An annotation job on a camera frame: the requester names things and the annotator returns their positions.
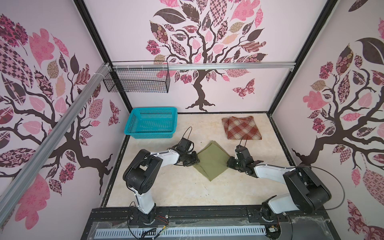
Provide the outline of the olive green skirt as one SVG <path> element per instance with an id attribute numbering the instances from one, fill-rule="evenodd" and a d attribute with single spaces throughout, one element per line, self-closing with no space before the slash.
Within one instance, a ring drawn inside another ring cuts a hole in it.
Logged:
<path id="1" fill-rule="evenodd" d="M 199 163 L 194 168 L 210 182 L 221 175 L 227 167 L 230 155 L 215 141 L 211 141 L 198 153 Z"/>

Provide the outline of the red plaid skirt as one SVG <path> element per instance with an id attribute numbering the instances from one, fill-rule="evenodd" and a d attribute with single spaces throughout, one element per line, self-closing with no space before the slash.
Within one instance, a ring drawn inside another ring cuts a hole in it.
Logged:
<path id="1" fill-rule="evenodd" d="M 253 116 L 222 118 L 222 124 L 229 140 L 262 140 Z"/>

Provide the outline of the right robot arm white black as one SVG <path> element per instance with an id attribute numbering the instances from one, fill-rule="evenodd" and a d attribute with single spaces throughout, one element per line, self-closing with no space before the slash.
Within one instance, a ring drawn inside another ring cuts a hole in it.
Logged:
<path id="1" fill-rule="evenodd" d="M 332 198 L 332 194 L 317 177 L 311 167 L 278 167 L 255 161 L 249 150 L 242 145 L 235 149 L 236 156 L 230 157 L 227 167 L 240 173 L 260 179 L 269 179 L 288 188 L 288 193 L 273 196 L 262 203 L 261 215 L 266 221 L 278 214 L 301 211 L 312 214 Z"/>

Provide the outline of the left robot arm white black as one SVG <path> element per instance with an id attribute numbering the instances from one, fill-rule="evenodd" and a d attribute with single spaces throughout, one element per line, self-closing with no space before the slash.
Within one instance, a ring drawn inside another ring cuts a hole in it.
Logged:
<path id="1" fill-rule="evenodd" d="M 123 180 L 129 190 L 134 192 L 141 213 L 148 215 L 155 208 L 150 193 L 160 168 L 174 165 L 190 167 L 200 160 L 194 150 L 194 143 L 181 138 L 177 145 L 161 152 L 149 152 L 142 149 L 135 156 L 123 174 Z"/>

